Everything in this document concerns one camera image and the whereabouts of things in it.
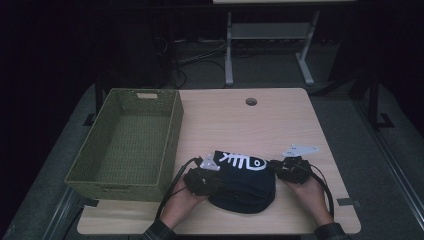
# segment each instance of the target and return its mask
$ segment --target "gray carpet floor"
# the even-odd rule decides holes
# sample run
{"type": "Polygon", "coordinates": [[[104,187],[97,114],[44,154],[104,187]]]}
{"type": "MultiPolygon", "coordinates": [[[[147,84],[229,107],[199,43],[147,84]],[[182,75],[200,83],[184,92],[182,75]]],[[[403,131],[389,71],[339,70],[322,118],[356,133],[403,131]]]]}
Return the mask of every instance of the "gray carpet floor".
{"type": "MultiPolygon", "coordinates": [[[[234,85],[232,88],[300,87],[308,92],[319,90],[327,82],[337,46],[313,45],[307,62],[316,83],[307,86],[302,79],[294,53],[299,45],[269,47],[255,46],[235,54],[233,60],[234,85]]],[[[180,59],[196,56],[212,45],[181,43],[180,59]]],[[[224,57],[213,56],[181,66],[187,76],[181,89],[223,88],[225,79],[222,69],[224,57]]],[[[180,74],[173,73],[177,85],[183,83],[180,74]]],[[[362,101],[348,97],[351,83],[320,97],[311,97],[311,102],[321,127],[334,155],[343,181],[355,201],[362,229],[352,235],[355,240],[366,239],[424,239],[424,232],[416,220],[408,202],[397,184],[386,153],[375,139],[381,135],[396,156],[403,172],[414,187],[417,195],[424,199],[422,169],[424,169],[424,140],[399,109],[396,100],[384,87],[380,87],[379,111],[388,114],[395,128],[375,132],[369,127],[362,113],[362,101]]],[[[58,205],[69,189],[64,178],[75,159],[79,148],[90,129],[83,126],[86,117],[95,112],[94,87],[87,89],[57,140],[33,187],[11,223],[9,234],[4,239],[135,239],[136,236],[84,236],[77,232],[74,216],[84,204],[92,204],[78,194],[71,194],[69,208],[58,205]],[[51,225],[51,219],[63,221],[51,225]]],[[[302,236],[302,239],[314,239],[302,236]]]]}

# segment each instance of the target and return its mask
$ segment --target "white fish graphic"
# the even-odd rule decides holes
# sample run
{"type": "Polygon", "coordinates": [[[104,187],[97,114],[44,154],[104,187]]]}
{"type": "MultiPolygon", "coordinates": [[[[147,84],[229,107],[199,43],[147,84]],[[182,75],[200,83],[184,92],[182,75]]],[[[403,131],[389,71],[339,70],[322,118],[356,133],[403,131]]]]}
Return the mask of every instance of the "white fish graphic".
{"type": "Polygon", "coordinates": [[[250,156],[224,152],[222,154],[224,157],[219,159],[220,162],[227,160],[228,163],[231,163],[232,161],[233,167],[238,167],[239,169],[243,167],[244,162],[246,162],[246,169],[248,170],[260,171],[266,168],[266,161],[259,158],[255,158],[252,162],[250,156]]]}

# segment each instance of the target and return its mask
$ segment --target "hole in table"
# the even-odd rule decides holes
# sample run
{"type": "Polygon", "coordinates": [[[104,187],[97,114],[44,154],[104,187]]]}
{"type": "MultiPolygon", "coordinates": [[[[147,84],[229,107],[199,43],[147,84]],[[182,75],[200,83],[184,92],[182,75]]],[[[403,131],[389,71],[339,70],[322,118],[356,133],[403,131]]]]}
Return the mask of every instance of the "hole in table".
{"type": "Polygon", "coordinates": [[[246,104],[249,106],[255,106],[256,104],[258,104],[258,101],[254,98],[247,98],[246,104]]]}

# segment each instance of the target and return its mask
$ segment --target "table surface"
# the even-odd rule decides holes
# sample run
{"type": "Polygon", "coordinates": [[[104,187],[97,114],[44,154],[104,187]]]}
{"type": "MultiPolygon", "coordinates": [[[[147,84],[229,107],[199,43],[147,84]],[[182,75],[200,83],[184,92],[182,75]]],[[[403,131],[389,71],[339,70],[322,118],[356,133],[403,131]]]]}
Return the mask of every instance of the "table surface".
{"type": "MultiPolygon", "coordinates": [[[[262,159],[282,160],[291,144],[316,146],[319,152],[303,156],[325,175],[333,194],[335,220],[347,233],[361,225],[349,198],[324,133],[305,90],[300,88],[180,90],[184,117],[174,175],[189,159],[215,150],[262,159]],[[248,106],[247,98],[257,105],[248,106]]],[[[315,225],[292,192],[276,181],[276,198],[263,212],[240,214],[202,202],[180,224],[177,234],[307,234],[315,225]]],[[[159,203],[100,200],[84,209],[81,234],[140,234],[153,222],[159,203]]]]}

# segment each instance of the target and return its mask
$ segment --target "hand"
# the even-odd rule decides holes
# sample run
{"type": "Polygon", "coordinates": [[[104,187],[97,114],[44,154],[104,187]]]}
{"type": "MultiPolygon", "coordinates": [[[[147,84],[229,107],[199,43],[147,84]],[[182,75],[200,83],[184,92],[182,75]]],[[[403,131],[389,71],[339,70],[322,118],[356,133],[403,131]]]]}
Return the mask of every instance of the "hand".
{"type": "Polygon", "coordinates": [[[177,193],[165,204],[162,215],[160,216],[162,222],[170,229],[174,229],[191,213],[197,204],[208,198],[207,196],[193,195],[186,188],[183,178],[184,175],[178,180],[173,191],[173,193],[177,193]]]}
{"type": "Polygon", "coordinates": [[[318,227],[334,222],[327,210],[324,190],[313,177],[309,177],[303,184],[283,182],[294,192],[302,207],[314,218],[318,227]]]}

